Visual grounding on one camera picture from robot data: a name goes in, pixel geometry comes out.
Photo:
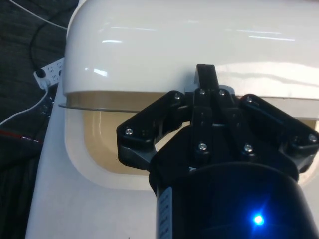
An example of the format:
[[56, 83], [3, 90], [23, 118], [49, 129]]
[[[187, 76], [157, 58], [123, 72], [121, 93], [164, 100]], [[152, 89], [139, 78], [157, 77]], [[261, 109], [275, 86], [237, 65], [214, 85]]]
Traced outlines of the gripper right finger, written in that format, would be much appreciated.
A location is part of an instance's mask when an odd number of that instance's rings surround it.
[[285, 173], [305, 173], [319, 150], [319, 135], [264, 99], [241, 99], [216, 92], [216, 116], [222, 124], [216, 137], [216, 162], [263, 164]]

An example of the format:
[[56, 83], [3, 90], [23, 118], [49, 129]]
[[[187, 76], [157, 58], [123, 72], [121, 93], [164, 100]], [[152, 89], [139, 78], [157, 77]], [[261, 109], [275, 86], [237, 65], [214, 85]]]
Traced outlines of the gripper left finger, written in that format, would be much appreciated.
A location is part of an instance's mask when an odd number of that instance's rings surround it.
[[195, 108], [210, 105], [209, 93], [219, 89], [214, 65], [197, 64], [194, 92], [169, 91], [117, 127], [119, 161], [128, 167], [148, 167], [156, 155], [155, 144], [192, 120]]

